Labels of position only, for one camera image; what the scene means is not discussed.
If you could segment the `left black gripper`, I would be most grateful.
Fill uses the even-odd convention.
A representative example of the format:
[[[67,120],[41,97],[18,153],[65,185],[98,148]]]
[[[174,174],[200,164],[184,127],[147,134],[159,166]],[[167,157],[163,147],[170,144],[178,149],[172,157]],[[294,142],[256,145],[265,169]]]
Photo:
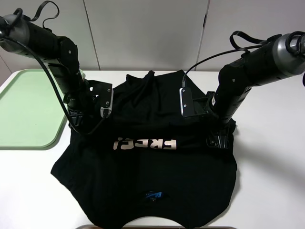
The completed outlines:
[[[112,84],[85,80],[78,90],[66,94],[72,130],[97,130],[106,120],[100,113],[100,95],[106,89],[112,89]]]

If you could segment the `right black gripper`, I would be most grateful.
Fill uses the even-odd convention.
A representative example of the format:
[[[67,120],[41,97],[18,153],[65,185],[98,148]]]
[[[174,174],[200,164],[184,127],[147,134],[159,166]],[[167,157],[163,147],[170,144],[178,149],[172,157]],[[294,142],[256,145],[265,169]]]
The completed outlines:
[[[201,98],[194,99],[195,115],[206,126],[207,146],[211,148],[229,148],[230,125],[224,124],[220,115],[214,111],[212,99],[215,92],[208,91]]]

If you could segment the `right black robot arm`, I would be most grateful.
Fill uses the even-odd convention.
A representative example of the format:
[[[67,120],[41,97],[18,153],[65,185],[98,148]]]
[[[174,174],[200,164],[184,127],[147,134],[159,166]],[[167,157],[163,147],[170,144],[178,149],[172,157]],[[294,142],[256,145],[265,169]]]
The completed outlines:
[[[229,135],[234,129],[230,120],[253,87],[305,73],[304,32],[278,34],[263,41],[235,31],[230,42],[237,51],[241,48],[235,43],[234,36],[254,43],[254,51],[243,48],[240,59],[220,70],[217,90],[208,94],[204,115],[213,115],[213,118],[207,145],[219,149],[229,147]]]

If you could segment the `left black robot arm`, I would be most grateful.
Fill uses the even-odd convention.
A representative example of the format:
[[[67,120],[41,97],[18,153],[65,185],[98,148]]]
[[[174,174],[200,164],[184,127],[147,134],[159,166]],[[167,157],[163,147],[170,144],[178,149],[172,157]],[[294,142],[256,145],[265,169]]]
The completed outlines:
[[[71,39],[33,24],[17,8],[0,19],[0,46],[40,64],[75,132],[91,135],[110,115],[112,84],[82,76],[78,48]]]

